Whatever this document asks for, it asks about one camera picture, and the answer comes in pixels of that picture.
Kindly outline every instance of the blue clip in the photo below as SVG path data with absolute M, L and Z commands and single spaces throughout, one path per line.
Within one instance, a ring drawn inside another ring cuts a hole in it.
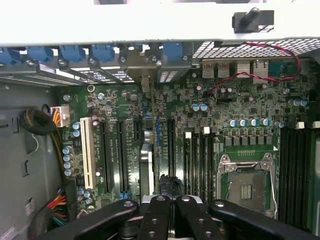
M 60 46 L 60 52 L 64 59 L 67 59 L 74 63 L 78 63 L 86 59 L 85 50 L 78 45 Z
M 167 56 L 169 62 L 179 60 L 183 57 L 182 42 L 169 41 L 164 42 L 162 46 L 163 54 Z
M 120 192 L 119 199 L 130 199 L 131 191 L 122 191 Z
M 115 51 L 109 44 L 92 45 L 92 55 L 103 63 L 115 60 Z
M 17 48 L 0 47 L 0 63 L 16 65 L 21 63 L 20 52 Z
M 42 63 L 49 63 L 54 60 L 54 51 L 48 46 L 28 46 L 26 48 L 30 58 Z

